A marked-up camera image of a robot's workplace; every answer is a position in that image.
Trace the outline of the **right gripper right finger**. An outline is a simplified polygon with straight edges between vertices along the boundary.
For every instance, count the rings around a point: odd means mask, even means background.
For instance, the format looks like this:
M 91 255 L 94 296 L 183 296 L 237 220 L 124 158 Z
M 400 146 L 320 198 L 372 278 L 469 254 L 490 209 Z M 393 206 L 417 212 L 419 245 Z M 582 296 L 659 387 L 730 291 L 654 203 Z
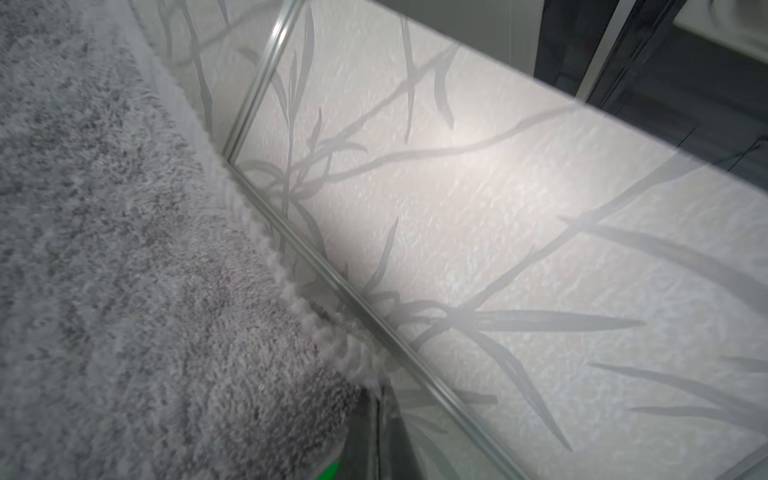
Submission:
M 394 390 L 390 386 L 382 389 L 379 400 L 379 478 L 425 479 Z

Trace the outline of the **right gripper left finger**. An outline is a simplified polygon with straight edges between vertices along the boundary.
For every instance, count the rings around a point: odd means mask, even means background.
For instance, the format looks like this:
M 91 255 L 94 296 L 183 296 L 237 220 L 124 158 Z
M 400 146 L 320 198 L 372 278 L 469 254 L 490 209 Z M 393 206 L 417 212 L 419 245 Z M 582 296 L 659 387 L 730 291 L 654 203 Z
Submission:
M 379 402 L 368 390 L 358 397 L 350 418 L 341 454 L 328 468 L 327 479 L 374 480 L 379 478 Z

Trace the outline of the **grey terry towel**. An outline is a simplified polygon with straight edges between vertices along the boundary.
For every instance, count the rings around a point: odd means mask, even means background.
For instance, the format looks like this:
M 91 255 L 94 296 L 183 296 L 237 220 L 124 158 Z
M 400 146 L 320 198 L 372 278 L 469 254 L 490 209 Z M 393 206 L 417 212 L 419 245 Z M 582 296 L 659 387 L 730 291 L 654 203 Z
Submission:
M 1 475 L 306 479 L 359 388 L 98 1 L 1 5 Z

